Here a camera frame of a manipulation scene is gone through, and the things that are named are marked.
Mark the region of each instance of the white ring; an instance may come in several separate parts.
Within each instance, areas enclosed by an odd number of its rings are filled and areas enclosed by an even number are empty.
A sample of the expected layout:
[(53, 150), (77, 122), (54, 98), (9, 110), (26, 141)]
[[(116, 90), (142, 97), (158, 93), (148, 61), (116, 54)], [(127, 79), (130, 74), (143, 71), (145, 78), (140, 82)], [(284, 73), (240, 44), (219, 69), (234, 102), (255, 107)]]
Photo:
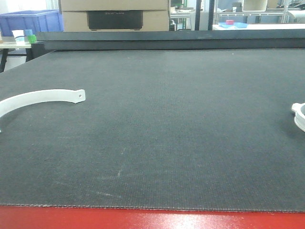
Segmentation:
[(302, 111), (305, 111), (304, 104), (293, 104), (291, 107), (292, 111), (295, 112), (295, 124), (305, 132), (305, 115)]

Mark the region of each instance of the table leg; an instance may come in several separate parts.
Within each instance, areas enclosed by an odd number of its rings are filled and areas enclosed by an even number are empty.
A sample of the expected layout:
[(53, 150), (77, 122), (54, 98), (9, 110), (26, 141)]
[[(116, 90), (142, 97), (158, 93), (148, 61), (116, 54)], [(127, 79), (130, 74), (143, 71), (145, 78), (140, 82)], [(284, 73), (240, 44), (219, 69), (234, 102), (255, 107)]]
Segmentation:
[(25, 62), (33, 60), (32, 49), (25, 49), (25, 52), (27, 53), (27, 58), (25, 59)]
[(8, 57), (9, 49), (3, 49), (0, 63), (0, 73), (4, 72), (6, 59)]

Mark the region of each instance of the pink object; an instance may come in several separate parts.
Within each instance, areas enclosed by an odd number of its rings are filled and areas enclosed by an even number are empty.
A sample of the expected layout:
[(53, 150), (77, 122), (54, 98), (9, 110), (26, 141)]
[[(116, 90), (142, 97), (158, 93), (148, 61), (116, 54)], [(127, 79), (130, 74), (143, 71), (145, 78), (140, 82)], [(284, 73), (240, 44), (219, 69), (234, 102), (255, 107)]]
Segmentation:
[(226, 25), (234, 25), (234, 20), (225, 20)]

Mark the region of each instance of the cardboard box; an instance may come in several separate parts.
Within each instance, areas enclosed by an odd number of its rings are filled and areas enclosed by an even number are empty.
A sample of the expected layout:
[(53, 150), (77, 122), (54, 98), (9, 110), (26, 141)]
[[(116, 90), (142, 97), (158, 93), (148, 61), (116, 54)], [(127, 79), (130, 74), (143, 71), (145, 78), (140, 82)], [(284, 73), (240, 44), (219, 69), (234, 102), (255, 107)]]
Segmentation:
[(244, 0), (243, 11), (266, 11), (267, 0)]
[(81, 32), (81, 31), (168, 31), (169, 30), (169, 13), (168, 10), (144, 10), (143, 26), (138, 30), (131, 29), (107, 29), (91, 30), (88, 25), (88, 16), (86, 11), (69, 11), (62, 12), (64, 31)]
[(268, 0), (267, 8), (275, 9), (277, 7), (278, 1), (279, 0)]
[(62, 11), (168, 10), (170, 0), (61, 0)]

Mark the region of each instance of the green object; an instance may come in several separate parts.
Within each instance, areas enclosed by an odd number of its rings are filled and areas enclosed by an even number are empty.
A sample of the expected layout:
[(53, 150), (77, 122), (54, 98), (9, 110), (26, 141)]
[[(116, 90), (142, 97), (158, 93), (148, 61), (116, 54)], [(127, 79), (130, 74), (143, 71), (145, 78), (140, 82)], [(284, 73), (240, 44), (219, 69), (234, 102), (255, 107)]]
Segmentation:
[(28, 36), (28, 41), (30, 44), (33, 44), (37, 41), (37, 38), (35, 35), (30, 35), (30, 36)]

